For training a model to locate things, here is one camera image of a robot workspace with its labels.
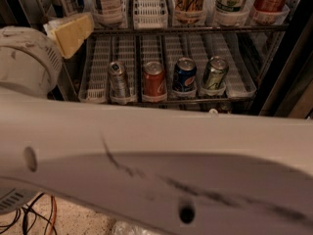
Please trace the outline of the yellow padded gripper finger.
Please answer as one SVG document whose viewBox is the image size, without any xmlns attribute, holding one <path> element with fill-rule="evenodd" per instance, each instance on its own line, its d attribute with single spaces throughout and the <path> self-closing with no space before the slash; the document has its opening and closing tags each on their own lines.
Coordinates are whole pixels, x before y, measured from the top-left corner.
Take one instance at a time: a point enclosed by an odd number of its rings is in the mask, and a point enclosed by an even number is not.
<svg viewBox="0 0 313 235">
<path fill-rule="evenodd" d="M 71 15 L 44 25 L 47 36 L 56 44 L 65 59 L 70 59 L 79 50 L 94 28 L 91 13 Z"/>
</svg>

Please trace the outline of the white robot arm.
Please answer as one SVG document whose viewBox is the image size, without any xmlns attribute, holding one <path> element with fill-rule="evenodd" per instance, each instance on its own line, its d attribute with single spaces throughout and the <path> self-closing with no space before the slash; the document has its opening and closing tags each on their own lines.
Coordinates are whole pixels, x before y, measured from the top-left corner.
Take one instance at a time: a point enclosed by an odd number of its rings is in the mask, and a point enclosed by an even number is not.
<svg viewBox="0 0 313 235">
<path fill-rule="evenodd" d="M 313 122 L 50 100 L 92 29 L 0 29 L 2 212 L 42 191 L 165 235 L 313 235 Z"/>
</svg>

